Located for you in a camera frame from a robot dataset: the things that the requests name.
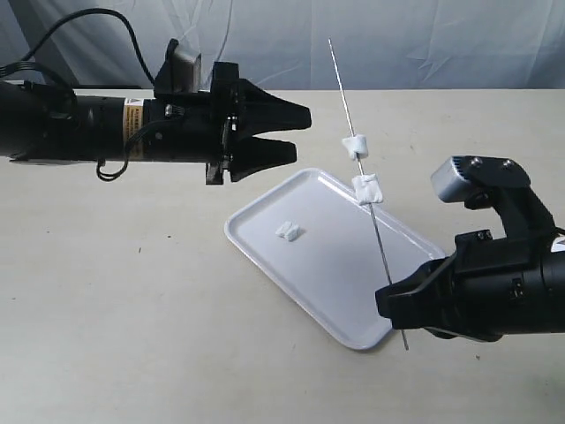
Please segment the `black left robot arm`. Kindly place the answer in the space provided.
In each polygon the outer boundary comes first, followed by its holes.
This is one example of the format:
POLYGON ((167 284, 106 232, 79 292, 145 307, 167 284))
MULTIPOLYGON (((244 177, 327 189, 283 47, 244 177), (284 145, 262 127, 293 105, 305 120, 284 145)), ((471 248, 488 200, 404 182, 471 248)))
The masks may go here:
POLYGON ((238 182, 294 163, 296 146, 265 133, 305 130, 306 106, 285 101, 216 62, 208 91, 173 92, 160 70, 151 98, 75 95, 25 81, 1 85, 1 154, 15 163, 203 163, 205 180, 238 182))

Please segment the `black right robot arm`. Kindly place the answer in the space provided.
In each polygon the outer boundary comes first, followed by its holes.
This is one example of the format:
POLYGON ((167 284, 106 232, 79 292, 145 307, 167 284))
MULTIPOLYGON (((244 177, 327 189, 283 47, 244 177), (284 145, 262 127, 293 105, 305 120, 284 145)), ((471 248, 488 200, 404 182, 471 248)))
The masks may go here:
POLYGON ((506 335, 564 331, 564 253, 555 237, 459 234, 448 257, 421 265, 375 293, 394 329, 492 343, 506 335))

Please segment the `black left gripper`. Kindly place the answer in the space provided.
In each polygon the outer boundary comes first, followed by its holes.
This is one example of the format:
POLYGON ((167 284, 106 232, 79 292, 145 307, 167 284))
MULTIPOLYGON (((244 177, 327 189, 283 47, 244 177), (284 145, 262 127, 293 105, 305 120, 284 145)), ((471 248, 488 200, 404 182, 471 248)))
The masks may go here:
POLYGON ((216 62, 208 91, 154 95, 144 116, 143 159, 203 163, 208 185, 221 185, 225 171, 231 182, 238 182, 297 160, 291 142, 244 135, 304 130, 311 125, 306 106, 241 78, 236 63, 216 62))

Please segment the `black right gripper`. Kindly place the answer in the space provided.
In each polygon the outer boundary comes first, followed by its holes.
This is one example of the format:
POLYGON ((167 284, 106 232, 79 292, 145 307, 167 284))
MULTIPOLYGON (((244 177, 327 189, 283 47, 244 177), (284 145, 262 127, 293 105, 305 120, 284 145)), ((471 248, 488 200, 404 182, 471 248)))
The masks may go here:
POLYGON ((495 342, 552 331, 552 233, 531 237, 456 237, 448 257, 427 261, 375 292, 394 329, 426 329, 439 338, 495 342))

